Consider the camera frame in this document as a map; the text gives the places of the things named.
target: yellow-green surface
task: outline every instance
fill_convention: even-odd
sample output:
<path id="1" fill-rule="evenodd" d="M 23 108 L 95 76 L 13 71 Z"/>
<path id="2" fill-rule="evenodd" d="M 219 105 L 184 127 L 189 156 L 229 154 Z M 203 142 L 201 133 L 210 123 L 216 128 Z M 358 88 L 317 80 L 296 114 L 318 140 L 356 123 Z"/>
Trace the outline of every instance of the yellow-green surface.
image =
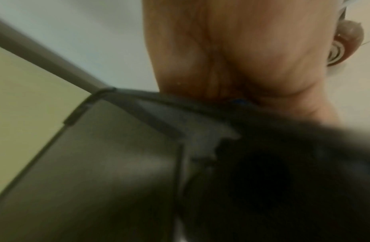
<path id="1" fill-rule="evenodd" d="M 0 48 L 0 191 L 88 95 Z"/>

